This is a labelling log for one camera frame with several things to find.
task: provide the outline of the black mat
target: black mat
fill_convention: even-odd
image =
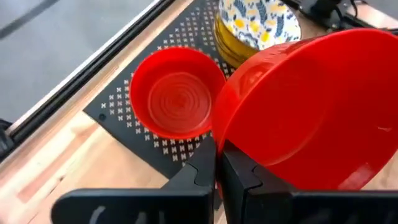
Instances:
[[[196,48],[206,53],[228,78],[234,69],[216,51],[213,34],[217,6],[218,0],[193,1],[84,110],[120,143],[167,178],[173,177],[200,142],[211,138],[211,134],[182,141],[162,139],[151,133],[132,112],[129,102],[131,75],[138,64],[152,52],[179,46]]]

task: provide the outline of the wooden surface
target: wooden surface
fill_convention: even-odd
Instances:
[[[157,188],[166,183],[82,110],[190,2],[177,0],[0,164],[0,223],[50,223],[54,201],[81,187]],[[298,17],[305,38],[325,33]],[[390,161],[366,188],[396,189],[397,174],[396,160]],[[215,218],[226,223],[222,213]]]

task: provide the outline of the blue and yellow patterned plate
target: blue and yellow patterned plate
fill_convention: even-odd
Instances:
[[[254,49],[301,38],[295,14],[280,0],[220,0],[219,10],[228,30]]]

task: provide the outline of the red bowl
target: red bowl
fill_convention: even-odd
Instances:
[[[205,54],[188,48],[157,51],[138,66],[130,101],[138,120],[169,139],[189,139],[211,128],[210,112],[226,83]]]
[[[398,148],[398,38],[354,29],[243,63],[213,108],[228,139],[299,189],[360,189]]]

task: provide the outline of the stacked plates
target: stacked plates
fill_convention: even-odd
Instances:
[[[280,0],[220,0],[215,37],[220,55],[237,68],[260,50],[300,40],[301,29]]]

